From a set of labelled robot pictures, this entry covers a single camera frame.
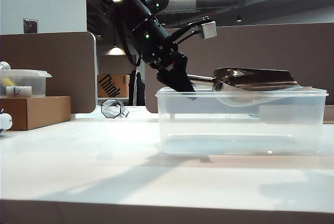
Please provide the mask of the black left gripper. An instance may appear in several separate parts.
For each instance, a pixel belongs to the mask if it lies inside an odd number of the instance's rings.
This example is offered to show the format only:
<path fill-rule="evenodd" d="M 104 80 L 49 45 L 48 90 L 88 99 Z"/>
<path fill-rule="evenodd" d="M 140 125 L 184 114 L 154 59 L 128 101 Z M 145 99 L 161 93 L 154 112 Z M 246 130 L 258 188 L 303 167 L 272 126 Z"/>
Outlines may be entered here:
<path fill-rule="evenodd" d="M 159 82 L 177 92 L 195 92 L 186 72 L 188 58 L 180 54 L 178 46 L 144 46 L 142 59 L 157 71 Z"/>

